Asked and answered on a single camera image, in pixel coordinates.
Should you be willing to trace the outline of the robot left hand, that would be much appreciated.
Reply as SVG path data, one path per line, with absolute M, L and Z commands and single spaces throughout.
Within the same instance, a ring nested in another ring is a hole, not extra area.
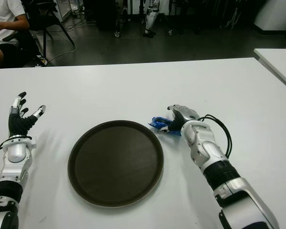
M 22 92 L 17 95 L 10 107 L 8 118 L 9 137 L 15 137 L 18 135 L 26 136 L 28 131 L 46 111 L 46 106 L 41 105 L 34 113 L 29 116 L 25 116 L 29 111 L 27 107 L 24 107 L 26 103 L 26 94 L 26 92 Z

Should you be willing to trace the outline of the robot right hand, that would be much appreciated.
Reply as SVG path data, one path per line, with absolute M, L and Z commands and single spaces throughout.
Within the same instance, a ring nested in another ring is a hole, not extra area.
M 166 127 L 162 127 L 158 132 L 169 133 L 171 131 L 180 131 L 182 126 L 192 120 L 198 120 L 200 116 L 196 111 L 183 105 L 174 104 L 167 107 L 174 114 L 174 120 Z

